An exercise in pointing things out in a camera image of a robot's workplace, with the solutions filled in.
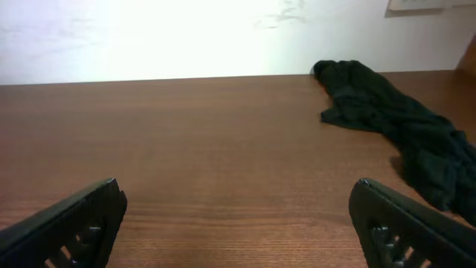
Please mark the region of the dark green t-shirt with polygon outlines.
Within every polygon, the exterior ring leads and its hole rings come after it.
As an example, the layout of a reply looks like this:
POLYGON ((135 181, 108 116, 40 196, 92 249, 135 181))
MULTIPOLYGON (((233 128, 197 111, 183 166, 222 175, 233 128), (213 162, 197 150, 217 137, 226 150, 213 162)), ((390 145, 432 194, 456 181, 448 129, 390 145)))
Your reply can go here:
POLYGON ((320 60, 312 73, 332 99, 327 124, 380 133, 401 153, 403 179, 428 203, 475 224, 475 146, 447 118, 356 60, 320 60))

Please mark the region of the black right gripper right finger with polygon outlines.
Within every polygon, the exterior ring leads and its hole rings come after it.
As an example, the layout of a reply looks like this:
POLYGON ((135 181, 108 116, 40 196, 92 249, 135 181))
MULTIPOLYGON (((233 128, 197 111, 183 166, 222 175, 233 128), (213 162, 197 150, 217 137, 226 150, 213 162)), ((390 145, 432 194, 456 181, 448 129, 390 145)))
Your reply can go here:
POLYGON ((349 213, 369 267, 475 267, 475 230, 368 178, 349 213))

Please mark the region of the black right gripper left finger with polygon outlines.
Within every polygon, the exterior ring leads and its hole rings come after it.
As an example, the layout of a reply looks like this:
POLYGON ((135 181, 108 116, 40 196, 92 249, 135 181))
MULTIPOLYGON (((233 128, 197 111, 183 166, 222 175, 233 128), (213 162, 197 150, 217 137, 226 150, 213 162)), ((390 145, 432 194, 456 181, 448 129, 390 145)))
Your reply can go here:
POLYGON ((127 198, 109 178, 1 231, 2 267, 105 267, 127 198))

